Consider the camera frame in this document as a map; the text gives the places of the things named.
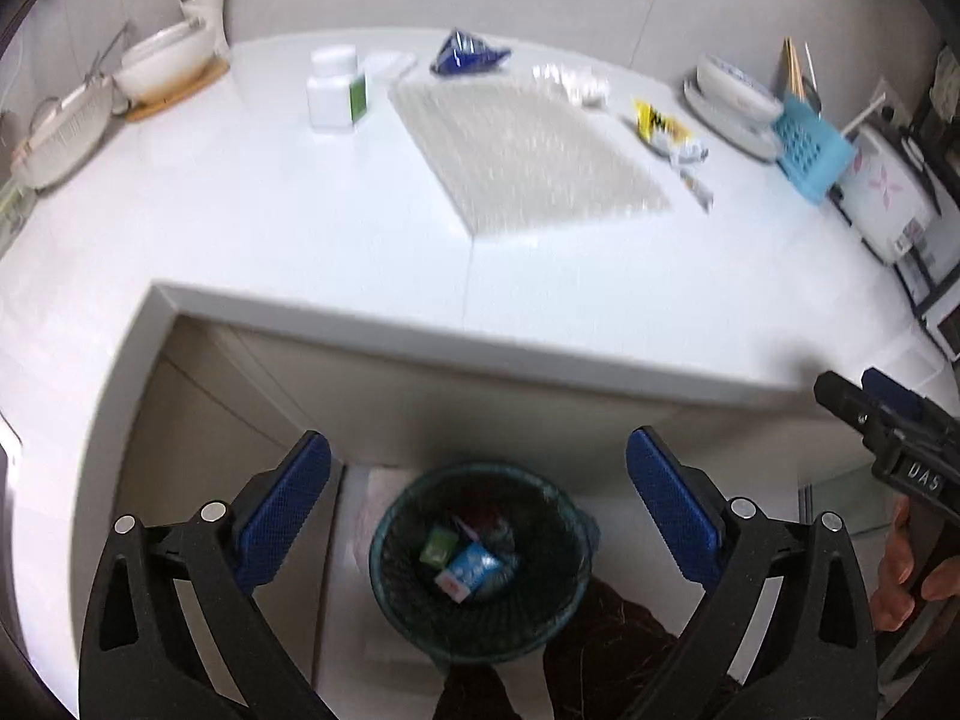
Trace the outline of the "person's right hand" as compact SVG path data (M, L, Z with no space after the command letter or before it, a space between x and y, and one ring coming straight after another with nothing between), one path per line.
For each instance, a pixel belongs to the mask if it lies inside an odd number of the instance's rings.
M877 589L871 596L872 624L878 632L893 632L907 622L914 600L907 582L914 569L913 550L908 538L910 500L899 497L893 509L892 526L885 550L877 567ZM928 603L947 601L958 596L958 557L953 556L935 567L921 587L921 598Z

